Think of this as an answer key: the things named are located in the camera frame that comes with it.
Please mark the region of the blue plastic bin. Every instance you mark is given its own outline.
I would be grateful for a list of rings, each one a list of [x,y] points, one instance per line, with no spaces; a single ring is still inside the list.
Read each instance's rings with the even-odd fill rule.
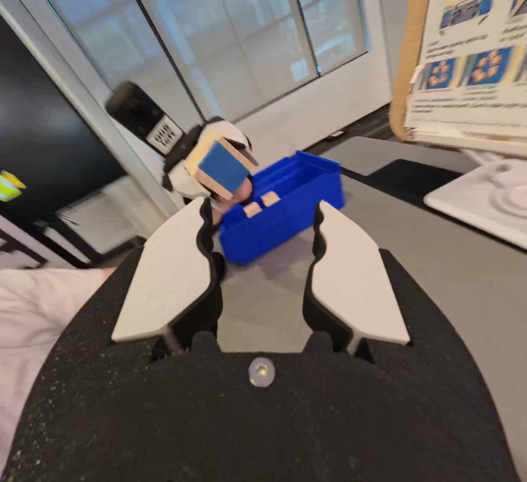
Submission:
[[[275,191],[281,200],[266,208],[261,195]],[[345,205],[340,164],[296,151],[253,176],[253,196],[262,212],[247,218],[237,204],[223,217],[219,241],[229,263],[247,265],[311,227],[320,201],[341,209]]]

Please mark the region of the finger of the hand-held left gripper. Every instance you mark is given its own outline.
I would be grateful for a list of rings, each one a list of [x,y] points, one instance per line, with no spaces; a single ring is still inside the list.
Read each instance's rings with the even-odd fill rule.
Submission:
[[[204,137],[215,134],[224,138],[238,151],[252,152],[252,145],[248,137],[233,123],[221,117],[213,117],[204,126]]]
[[[179,162],[169,172],[165,172],[164,189],[170,193],[177,193],[183,198],[194,200],[197,197],[208,198],[211,192],[198,182],[187,171],[183,162]]]

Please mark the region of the black display on stand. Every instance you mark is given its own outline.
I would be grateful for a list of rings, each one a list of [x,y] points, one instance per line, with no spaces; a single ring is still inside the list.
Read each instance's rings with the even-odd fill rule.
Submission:
[[[3,18],[1,171],[1,211],[81,264],[144,243],[110,195],[131,179]]]

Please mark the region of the frosted glass window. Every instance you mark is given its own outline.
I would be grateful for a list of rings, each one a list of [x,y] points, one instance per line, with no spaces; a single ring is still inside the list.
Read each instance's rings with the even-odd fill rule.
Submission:
[[[47,0],[110,89],[246,117],[368,51],[360,0]]]

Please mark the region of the white tablet stand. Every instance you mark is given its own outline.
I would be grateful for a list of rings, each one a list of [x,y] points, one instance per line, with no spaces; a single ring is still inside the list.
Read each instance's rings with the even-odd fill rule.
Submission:
[[[412,137],[458,149],[477,163],[428,193],[428,207],[526,249],[526,127],[425,123]]]

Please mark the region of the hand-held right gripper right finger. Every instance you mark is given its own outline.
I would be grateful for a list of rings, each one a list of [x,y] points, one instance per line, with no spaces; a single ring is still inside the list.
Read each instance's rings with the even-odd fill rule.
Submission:
[[[315,207],[313,261],[302,315],[335,353],[354,355],[363,341],[407,347],[411,337],[378,245],[329,202]]]

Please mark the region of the wooden backing board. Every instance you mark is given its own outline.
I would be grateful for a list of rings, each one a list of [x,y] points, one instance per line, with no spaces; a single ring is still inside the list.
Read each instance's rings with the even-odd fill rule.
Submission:
[[[413,139],[412,130],[414,128],[406,125],[406,115],[413,82],[416,79],[428,1],[409,0],[393,100],[389,112],[389,121],[394,134],[403,141],[419,144],[426,143]]]

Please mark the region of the black mat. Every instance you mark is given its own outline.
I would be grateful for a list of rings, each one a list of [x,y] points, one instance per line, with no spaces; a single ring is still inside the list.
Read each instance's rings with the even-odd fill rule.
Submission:
[[[374,187],[405,202],[425,207],[429,193],[459,178],[462,173],[404,159],[395,160],[368,175]]]

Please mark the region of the person's left hand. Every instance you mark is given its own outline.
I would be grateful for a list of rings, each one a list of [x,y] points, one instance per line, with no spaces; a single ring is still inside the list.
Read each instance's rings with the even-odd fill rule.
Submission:
[[[212,206],[212,220],[214,226],[221,223],[223,216],[237,204],[246,202],[253,192],[252,179],[247,177],[240,187],[236,190],[230,199],[226,199],[220,195],[214,195],[211,199]]]

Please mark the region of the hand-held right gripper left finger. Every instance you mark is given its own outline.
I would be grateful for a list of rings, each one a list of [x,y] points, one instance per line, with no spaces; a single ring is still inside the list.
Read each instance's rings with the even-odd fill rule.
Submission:
[[[222,256],[214,253],[210,201],[198,197],[144,244],[115,322],[116,344],[160,339],[173,355],[213,332],[223,310]]]

